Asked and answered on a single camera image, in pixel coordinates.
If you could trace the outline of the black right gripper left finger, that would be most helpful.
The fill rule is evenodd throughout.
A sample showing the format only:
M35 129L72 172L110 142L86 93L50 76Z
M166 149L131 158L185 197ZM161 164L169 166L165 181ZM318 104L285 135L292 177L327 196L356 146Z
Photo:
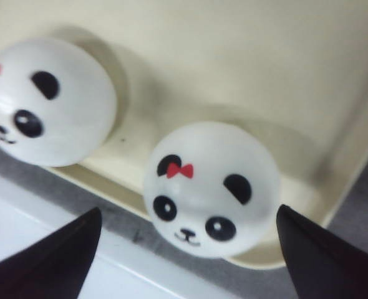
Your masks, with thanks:
M96 207L0 261L0 298L78 298L101 228Z

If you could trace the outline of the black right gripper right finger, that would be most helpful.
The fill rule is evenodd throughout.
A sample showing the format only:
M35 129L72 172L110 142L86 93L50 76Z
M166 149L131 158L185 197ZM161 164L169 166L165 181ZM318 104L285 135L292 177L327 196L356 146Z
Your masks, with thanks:
M287 205L279 207L276 227L299 298L368 298L368 253Z

